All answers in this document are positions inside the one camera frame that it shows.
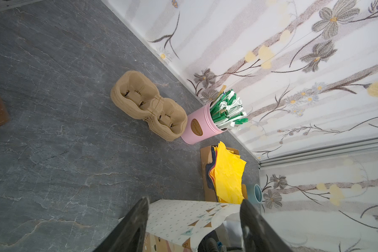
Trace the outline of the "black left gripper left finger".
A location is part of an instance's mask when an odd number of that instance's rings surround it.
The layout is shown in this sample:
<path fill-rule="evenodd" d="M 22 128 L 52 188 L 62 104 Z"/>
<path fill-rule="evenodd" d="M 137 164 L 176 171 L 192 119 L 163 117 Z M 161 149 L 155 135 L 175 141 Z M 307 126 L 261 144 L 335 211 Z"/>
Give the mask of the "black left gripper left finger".
<path fill-rule="evenodd" d="M 94 252 L 143 251 L 149 216 L 149 199 L 140 199 Z"/>

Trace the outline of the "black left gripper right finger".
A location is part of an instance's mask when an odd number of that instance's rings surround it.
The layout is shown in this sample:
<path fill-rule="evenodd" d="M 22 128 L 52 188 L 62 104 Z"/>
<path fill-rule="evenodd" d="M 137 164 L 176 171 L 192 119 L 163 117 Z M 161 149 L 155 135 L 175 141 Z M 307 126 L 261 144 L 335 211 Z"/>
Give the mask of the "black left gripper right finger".
<path fill-rule="evenodd" d="M 291 252 L 250 201 L 242 201 L 239 216 L 245 252 Z"/>

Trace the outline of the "white paper gift bag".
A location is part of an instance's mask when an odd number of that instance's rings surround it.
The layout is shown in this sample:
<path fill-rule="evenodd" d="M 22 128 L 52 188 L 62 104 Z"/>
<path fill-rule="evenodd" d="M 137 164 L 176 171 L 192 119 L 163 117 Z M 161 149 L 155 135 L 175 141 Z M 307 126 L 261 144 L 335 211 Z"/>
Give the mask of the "white paper gift bag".
<path fill-rule="evenodd" d="M 228 217 L 239 216 L 238 204 L 159 200 L 149 205 L 144 252 L 198 252 L 201 241 Z"/>

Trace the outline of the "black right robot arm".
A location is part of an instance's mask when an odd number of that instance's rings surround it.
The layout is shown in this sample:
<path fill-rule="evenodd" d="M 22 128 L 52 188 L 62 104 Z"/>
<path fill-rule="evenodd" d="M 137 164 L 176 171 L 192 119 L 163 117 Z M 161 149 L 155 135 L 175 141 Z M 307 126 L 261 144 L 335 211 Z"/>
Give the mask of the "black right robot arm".
<path fill-rule="evenodd" d="M 224 245 L 217 235 L 216 231 L 207 234 L 200 242 L 198 252 L 242 252 L 241 247 L 233 247 Z"/>

